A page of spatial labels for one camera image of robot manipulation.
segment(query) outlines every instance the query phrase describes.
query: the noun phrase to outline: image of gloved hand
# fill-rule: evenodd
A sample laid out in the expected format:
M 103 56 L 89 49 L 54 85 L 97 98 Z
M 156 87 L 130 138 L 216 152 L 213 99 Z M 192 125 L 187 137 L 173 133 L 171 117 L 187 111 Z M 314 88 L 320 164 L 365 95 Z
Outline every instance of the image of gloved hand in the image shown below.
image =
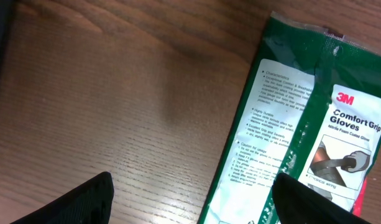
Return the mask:
M 356 166 L 354 167 L 341 167 L 342 170 L 350 173 L 366 170 L 370 164 L 370 155 L 367 155 L 362 151 L 352 152 L 352 154 L 345 156 L 344 159 L 356 160 Z

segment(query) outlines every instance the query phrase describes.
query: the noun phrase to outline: white label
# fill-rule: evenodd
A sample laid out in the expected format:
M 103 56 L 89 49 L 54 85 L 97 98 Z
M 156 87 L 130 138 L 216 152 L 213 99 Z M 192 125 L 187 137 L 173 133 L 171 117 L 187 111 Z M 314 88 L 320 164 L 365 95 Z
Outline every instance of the white label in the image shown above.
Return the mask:
M 257 223 L 314 76 L 263 59 L 205 223 Z
M 331 98 L 298 180 L 350 211 L 381 138 L 381 99 L 340 85 Z

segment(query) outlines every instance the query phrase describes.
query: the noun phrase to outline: brown wooden surface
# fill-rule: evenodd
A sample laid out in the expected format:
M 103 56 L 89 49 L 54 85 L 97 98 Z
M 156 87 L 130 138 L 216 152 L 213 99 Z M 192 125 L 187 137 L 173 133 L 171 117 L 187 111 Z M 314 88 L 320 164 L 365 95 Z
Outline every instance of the brown wooden surface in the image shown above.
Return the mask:
M 111 223 L 195 223 L 270 11 L 381 48 L 381 0 L 21 0 L 0 80 L 0 223 L 108 170 Z M 381 223 L 381 150 L 362 217 Z

